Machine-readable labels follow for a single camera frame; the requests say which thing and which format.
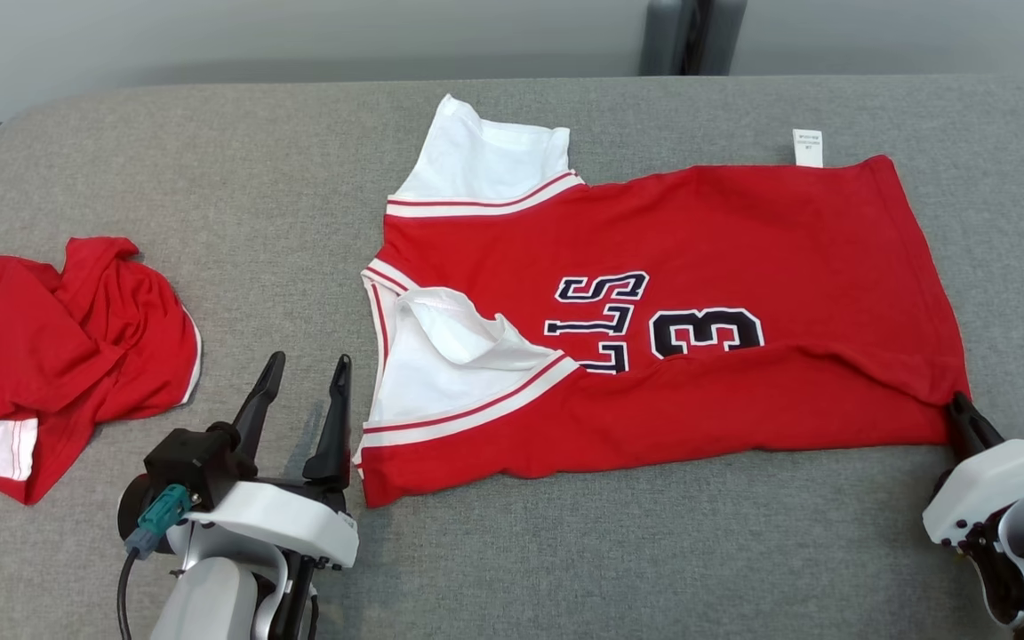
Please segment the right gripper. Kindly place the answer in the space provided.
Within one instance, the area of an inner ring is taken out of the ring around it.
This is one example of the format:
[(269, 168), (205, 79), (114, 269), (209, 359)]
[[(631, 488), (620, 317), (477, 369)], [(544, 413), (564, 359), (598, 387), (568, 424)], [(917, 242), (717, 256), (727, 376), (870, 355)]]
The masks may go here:
[(962, 462), (923, 511), (928, 539), (936, 544), (964, 541), (972, 525), (1024, 499), (1024, 440), (1006, 441), (959, 390), (948, 404), (948, 425), (952, 453)]

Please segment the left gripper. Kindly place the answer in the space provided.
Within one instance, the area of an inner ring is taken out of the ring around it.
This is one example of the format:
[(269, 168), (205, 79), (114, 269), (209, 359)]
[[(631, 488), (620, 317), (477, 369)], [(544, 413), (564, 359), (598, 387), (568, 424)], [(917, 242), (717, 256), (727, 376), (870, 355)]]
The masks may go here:
[[(240, 406), (232, 425), (238, 434), (236, 460), (253, 463), (269, 406), (278, 399), (287, 356), (276, 351), (268, 358), (251, 392)], [(302, 467), (302, 478), (325, 490), (347, 490), (352, 471), (352, 357), (341, 354), (328, 388), (330, 406), (316, 453)], [(282, 550), (353, 567), (359, 535), (352, 517), (318, 501), (272, 484), (238, 482), (210, 513), (184, 516), (183, 562), (189, 567), (210, 556), (224, 556), (245, 564), (278, 568)]]

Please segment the red shorts white trim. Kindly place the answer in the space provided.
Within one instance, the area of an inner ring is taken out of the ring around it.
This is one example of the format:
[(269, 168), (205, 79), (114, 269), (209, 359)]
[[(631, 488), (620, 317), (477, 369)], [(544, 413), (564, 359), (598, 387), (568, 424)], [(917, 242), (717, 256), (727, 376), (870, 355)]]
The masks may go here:
[(191, 397), (202, 336), (125, 236), (72, 238), (62, 268), (0, 256), (0, 492), (35, 505), (100, 424)]

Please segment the red basketball jersey white sleeves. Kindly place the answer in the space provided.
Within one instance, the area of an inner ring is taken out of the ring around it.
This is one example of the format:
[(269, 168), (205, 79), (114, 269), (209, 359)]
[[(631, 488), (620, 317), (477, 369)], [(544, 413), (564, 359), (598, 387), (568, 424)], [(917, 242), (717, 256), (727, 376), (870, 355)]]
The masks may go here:
[(886, 156), (587, 185), (446, 96), (362, 270), (366, 506), (753, 450), (943, 445), (954, 309)]

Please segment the grey fabric sofa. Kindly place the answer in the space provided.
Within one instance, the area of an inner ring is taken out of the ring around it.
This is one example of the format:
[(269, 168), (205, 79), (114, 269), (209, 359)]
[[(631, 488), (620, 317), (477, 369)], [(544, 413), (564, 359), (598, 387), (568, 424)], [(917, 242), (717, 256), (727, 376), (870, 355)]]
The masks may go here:
[[(260, 470), (292, 476), (326, 388), (375, 344), (358, 272), (445, 94), (572, 130), (581, 177), (893, 159), (964, 336), (972, 396), (1024, 437), (1024, 76), (553, 78), (150, 86), (0, 126), (0, 254), (59, 266), (127, 236), (204, 339), (191, 404), (109, 424), (28, 508), (0, 493), (0, 640), (119, 640), (116, 508), (175, 427), (230, 419), (287, 353)], [(319, 637), (352, 640), (1009, 640), (966, 559), (921, 522), (940, 449), (745, 453), (618, 473), (496, 477), (364, 511), (321, 572)]]

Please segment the grey partition post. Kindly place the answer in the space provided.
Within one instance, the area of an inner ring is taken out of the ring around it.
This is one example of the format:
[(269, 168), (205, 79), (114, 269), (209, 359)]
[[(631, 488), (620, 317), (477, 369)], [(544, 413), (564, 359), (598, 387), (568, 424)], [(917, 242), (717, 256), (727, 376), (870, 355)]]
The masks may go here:
[(728, 76), (748, 0), (650, 0), (640, 76)]

